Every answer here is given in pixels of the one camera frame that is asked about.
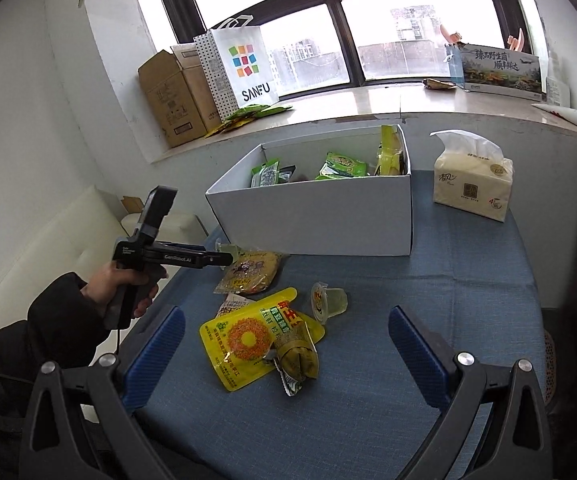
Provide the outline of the person's left hand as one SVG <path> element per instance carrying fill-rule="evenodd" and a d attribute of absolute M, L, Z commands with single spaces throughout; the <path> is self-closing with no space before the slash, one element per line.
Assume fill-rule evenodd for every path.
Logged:
<path fill-rule="evenodd" d="M 80 289 L 80 294 L 92 304 L 98 315 L 104 316 L 120 286 L 142 286 L 147 282 L 146 274 L 118 268 L 116 261 L 110 261 L 91 276 L 90 281 Z"/>

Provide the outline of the person's left forearm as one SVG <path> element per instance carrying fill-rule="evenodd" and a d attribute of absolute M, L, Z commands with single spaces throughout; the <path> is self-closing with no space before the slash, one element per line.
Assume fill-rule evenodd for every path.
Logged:
<path fill-rule="evenodd" d="M 23 321 L 0 328 L 0 479 L 18 477 L 19 442 L 41 365 L 86 366 L 110 335 L 103 316 L 80 294 L 87 283 L 72 272 L 60 276 Z"/>

